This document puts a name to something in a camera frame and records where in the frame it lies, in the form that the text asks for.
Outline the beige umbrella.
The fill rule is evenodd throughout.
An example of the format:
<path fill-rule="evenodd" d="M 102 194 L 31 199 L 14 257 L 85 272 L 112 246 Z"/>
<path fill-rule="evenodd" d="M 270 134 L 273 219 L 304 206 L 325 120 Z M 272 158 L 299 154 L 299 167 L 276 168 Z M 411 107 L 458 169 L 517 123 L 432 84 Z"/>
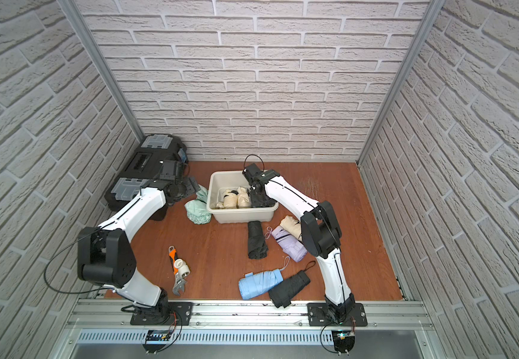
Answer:
<path fill-rule="evenodd" d="M 238 208 L 238 191 L 227 189 L 224 194 L 222 201 L 216 204 L 217 209 L 237 209 Z"/>
<path fill-rule="evenodd" d="M 251 199 L 248 193 L 248 189 L 245 187 L 239 187 L 237 189 L 237 208 L 238 209 L 248 209 L 251 208 Z"/>
<path fill-rule="evenodd" d="M 302 241 L 301 237 L 301 222 L 291 215 L 287 215 L 281 222 L 280 226 L 286 230 L 286 232 L 293 235 L 298 241 Z"/>

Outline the mint green umbrella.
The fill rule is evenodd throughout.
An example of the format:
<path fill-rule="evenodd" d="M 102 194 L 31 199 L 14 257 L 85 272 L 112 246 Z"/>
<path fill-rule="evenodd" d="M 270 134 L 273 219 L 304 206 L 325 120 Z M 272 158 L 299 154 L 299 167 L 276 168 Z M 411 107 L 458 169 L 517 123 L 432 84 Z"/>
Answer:
<path fill-rule="evenodd" d="M 187 218 L 194 224 L 208 224 L 212 219 L 211 212 L 207 209 L 208 191 L 200 186 L 196 192 L 196 198 L 185 203 Z"/>

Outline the white plastic storage box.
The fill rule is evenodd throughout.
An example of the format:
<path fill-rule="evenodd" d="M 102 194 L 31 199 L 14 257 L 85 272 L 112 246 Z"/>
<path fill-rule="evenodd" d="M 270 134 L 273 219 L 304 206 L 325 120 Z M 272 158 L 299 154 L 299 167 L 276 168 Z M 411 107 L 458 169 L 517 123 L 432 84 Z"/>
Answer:
<path fill-rule="evenodd" d="M 217 171 L 210 178 L 207 210 L 220 224 L 271 221 L 279 207 L 252 203 L 251 187 L 241 171 Z"/>

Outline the black umbrella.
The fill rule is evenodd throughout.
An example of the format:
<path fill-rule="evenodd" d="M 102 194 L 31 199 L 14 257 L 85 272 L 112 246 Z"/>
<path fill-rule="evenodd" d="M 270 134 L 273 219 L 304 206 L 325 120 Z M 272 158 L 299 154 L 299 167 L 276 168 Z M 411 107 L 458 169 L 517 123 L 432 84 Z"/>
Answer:
<path fill-rule="evenodd" d="M 249 195 L 253 208 L 269 208 L 277 203 L 266 194 L 265 189 L 261 186 L 251 187 Z"/>
<path fill-rule="evenodd" d="M 268 246 L 260 221 L 250 221 L 248 223 L 248 258 L 250 260 L 261 260 L 266 258 Z"/>
<path fill-rule="evenodd" d="M 311 280 L 307 271 L 315 265 L 315 260 L 310 261 L 303 270 L 283 280 L 268 291 L 268 296 L 276 308 L 287 308 L 292 304 L 292 299 L 310 284 Z"/>

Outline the lilac umbrella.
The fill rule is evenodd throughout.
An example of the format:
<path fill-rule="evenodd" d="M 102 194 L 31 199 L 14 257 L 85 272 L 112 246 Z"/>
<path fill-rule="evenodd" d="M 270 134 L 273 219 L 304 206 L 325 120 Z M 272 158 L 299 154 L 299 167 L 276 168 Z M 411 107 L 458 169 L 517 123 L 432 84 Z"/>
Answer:
<path fill-rule="evenodd" d="M 301 262 L 307 255 L 304 245 L 281 226 L 277 226 L 275 229 L 268 227 L 266 236 L 273 237 L 283 252 L 296 263 Z"/>

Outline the light blue umbrella front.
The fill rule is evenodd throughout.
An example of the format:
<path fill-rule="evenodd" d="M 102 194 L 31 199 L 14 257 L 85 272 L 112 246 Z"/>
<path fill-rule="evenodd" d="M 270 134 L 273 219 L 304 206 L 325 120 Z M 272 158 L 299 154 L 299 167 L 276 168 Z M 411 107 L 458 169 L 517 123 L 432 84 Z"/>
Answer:
<path fill-rule="evenodd" d="M 243 300 L 254 299 L 283 282 L 282 271 L 289 265 L 291 258 L 286 256 L 281 269 L 274 269 L 261 273 L 247 273 L 239 280 L 239 292 Z"/>

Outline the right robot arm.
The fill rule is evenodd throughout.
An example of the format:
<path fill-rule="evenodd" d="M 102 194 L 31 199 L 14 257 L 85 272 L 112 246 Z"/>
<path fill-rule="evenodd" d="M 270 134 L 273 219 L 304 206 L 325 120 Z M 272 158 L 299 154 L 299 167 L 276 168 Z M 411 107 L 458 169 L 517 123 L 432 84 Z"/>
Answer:
<path fill-rule="evenodd" d="M 325 283 L 328 317 L 341 323 L 355 305 L 355 297 L 343 272 L 340 252 L 342 232 L 332 205 L 302 194 L 279 173 L 261 170 L 254 163 L 243 170 L 251 188 L 285 206 L 301 224 L 301 241 L 316 257 Z"/>

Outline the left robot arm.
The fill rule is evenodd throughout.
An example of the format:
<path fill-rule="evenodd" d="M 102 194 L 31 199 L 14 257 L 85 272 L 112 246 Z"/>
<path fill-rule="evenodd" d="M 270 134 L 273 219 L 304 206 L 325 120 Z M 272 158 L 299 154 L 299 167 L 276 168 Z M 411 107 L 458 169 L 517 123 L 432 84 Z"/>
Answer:
<path fill-rule="evenodd" d="M 114 290 L 137 308 L 157 307 L 164 290 L 137 269 L 131 242 L 154 213 L 200 190 L 195 178 L 185 173 L 187 166 L 184 162 L 163 161 L 155 178 L 144 182 L 136 196 L 113 217 L 80 232 L 80 280 Z"/>

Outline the black umbrella front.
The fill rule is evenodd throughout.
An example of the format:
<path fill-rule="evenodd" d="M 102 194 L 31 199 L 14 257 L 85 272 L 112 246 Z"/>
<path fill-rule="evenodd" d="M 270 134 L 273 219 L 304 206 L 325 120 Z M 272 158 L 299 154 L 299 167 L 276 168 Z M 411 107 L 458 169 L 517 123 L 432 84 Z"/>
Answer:
<path fill-rule="evenodd" d="M 283 280 L 268 291 L 268 296 L 276 308 L 287 308 L 292 304 L 292 299 L 310 284 L 311 280 L 307 271 L 315 265 L 315 260 L 310 261 L 303 270 Z"/>

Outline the black plastic toolbox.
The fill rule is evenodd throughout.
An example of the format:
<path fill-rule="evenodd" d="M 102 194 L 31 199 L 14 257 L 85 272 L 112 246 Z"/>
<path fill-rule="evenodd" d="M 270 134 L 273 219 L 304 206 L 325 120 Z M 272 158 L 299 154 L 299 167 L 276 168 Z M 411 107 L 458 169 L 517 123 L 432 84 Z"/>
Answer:
<path fill-rule="evenodd" d="M 171 134 L 147 136 L 106 190 L 104 198 L 108 208 L 118 212 L 143 188 L 149 185 L 160 187 L 163 182 L 159 180 L 159 173 L 164 160 L 189 164 L 186 145 Z"/>

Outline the white pipe fitting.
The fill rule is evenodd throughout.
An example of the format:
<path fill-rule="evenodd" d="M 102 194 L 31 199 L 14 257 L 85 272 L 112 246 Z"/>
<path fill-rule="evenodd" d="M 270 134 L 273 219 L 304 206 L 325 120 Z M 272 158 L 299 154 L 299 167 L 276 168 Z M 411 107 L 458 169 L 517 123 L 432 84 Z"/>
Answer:
<path fill-rule="evenodd" d="M 174 261 L 174 272 L 181 278 L 185 278 L 191 273 L 191 269 L 183 259 L 177 259 Z"/>

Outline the left controller board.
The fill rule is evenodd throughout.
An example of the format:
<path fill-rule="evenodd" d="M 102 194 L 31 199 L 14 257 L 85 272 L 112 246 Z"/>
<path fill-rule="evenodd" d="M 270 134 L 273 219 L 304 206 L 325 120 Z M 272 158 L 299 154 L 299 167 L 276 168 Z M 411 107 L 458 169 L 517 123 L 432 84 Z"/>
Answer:
<path fill-rule="evenodd" d="M 175 334 L 168 330 L 149 330 L 143 347 L 147 354 L 162 352 L 175 341 Z"/>

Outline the controller board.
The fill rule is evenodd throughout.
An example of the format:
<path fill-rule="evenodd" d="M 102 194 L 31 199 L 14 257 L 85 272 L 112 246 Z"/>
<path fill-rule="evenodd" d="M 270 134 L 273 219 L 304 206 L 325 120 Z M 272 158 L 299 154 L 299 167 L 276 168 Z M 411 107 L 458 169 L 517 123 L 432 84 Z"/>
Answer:
<path fill-rule="evenodd" d="M 175 334 L 168 330 L 149 330 L 143 347 L 147 354 L 162 352 L 175 341 Z"/>
<path fill-rule="evenodd" d="M 349 355 L 355 346 L 355 332 L 353 331 L 332 331 L 331 337 L 334 351 L 339 355 Z"/>

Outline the right controller board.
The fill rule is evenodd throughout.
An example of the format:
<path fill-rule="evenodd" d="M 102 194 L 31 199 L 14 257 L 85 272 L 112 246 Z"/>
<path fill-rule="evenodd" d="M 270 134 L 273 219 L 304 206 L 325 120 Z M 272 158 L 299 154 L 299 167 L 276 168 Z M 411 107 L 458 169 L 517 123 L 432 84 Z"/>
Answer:
<path fill-rule="evenodd" d="M 332 331 L 331 337 L 334 351 L 339 355 L 349 355 L 355 346 L 355 332 L 353 331 Z"/>

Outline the orange handled adjustable wrench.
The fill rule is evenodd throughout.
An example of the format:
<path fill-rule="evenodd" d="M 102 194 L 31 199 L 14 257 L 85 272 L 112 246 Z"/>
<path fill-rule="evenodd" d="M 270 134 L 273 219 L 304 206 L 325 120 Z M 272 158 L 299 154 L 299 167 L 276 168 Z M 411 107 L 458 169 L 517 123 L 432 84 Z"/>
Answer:
<path fill-rule="evenodd" d="M 176 296 L 181 296 L 185 292 L 186 280 L 183 275 L 180 274 L 180 269 L 177 268 L 177 261 L 180 258 L 174 246 L 168 248 L 168 256 L 170 257 L 172 269 L 174 270 L 174 286 L 172 292 Z"/>

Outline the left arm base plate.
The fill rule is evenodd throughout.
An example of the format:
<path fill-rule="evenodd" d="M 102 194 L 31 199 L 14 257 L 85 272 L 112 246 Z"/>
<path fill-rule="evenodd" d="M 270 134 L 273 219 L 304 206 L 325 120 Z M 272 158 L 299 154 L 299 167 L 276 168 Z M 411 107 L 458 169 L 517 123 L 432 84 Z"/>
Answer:
<path fill-rule="evenodd" d="M 131 325 L 188 325 L 194 307 L 193 302 L 168 302 L 155 308 L 133 307 Z"/>

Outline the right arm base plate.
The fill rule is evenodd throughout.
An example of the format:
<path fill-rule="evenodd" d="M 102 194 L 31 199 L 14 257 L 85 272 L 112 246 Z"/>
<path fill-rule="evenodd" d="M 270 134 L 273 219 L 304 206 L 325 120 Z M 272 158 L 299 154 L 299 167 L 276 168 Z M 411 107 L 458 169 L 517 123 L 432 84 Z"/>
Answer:
<path fill-rule="evenodd" d="M 310 302 L 307 304 L 309 326 L 342 326 L 364 328 L 368 326 L 367 314 L 361 303 L 347 304 L 335 308 L 325 302 Z"/>

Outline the aluminium front rail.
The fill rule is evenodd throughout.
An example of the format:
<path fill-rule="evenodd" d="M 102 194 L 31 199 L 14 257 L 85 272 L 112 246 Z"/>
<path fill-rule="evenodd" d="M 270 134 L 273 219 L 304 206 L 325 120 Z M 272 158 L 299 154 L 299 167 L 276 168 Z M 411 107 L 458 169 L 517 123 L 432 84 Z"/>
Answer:
<path fill-rule="evenodd" d="M 118 299 L 80 299 L 68 317 L 68 328 L 132 328 L 132 314 L 121 308 L 129 302 Z M 270 301 L 171 300 L 188 329 L 328 329 L 432 331 L 434 324 L 422 302 L 362 302 L 343 324 L 333 325 L 323 302 L 295 301 L 276 308 Z"/>

